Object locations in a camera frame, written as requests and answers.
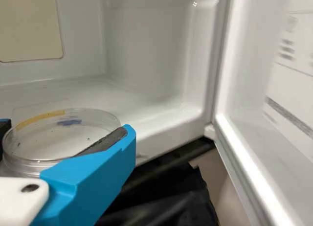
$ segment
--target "beige panel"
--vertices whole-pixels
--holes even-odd
[[[0,0],[0,61],[62,55],[55,0]]]
[[[192,160],[199,166],[221,226],[251,226],[217,149]]]

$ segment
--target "white plastic part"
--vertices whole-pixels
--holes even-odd
[[[38,188],[34,191],[22,192],[22,189],[30,184],[38,185]],[[49,187],[43,180],[0,177],[0,225],[29,225],[48,196]]]
[[[232,0],[222,59],[216,143],[254,226],[313,225],[313,165],[262,109],[286,4]]]
[[[210,123],[210,124],[205,126],[205,128],[204,128],[204,136],[209,138],[209,139],[215,140],[216,133],[215,133],[215,128],[214,128],[212,123]]]

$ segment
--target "blue marking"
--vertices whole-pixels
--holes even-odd
[[[71,126],[71,125],[79,125],[82,123],[81,119],[72,119],[72,120],[65,120],[65,121],[60,121],[57,122],[58,126]]]

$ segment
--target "brown floor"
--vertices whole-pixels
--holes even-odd
[[[221,226],[250,226],[218,151],[214,149],[192,160],[190,164],[199,166]]]

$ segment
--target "petri dish lid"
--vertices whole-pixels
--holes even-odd
[[[111,113],[64,109],[39,114],[11,128],[2,140],[3,161],[26,176],[72,157],[120,127]]]

